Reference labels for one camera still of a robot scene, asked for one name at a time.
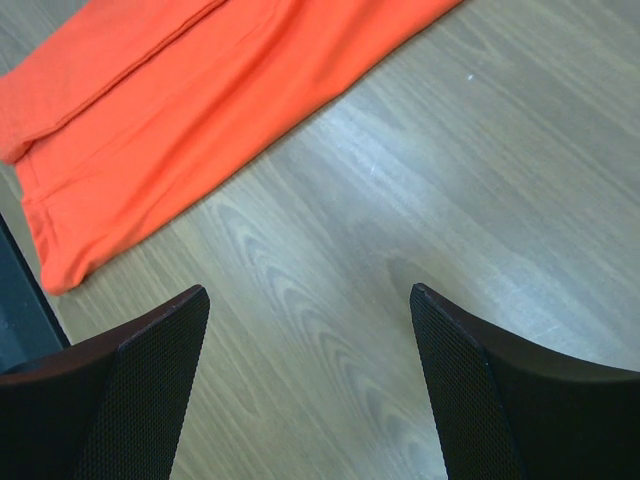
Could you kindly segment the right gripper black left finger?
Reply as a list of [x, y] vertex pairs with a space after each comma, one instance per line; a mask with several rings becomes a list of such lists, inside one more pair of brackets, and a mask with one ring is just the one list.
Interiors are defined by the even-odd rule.
[[2, 373], [2, 478], [169, 478], [209, 310], [205, 288], [194, 285]]

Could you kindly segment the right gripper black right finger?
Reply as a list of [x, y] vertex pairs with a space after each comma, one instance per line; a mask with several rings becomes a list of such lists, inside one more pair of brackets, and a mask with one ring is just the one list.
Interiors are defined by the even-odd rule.
[[409, 304], [449, 478], [638, 478], [638, 372], [543, 347], [421, 283]]

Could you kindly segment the orange t-shirt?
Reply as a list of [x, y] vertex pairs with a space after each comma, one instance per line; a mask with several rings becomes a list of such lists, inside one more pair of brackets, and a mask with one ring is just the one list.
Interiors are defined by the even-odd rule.
[[221, 185], [449, 1], [91, 1], [1, 78], [1, 159], [60, 295]]

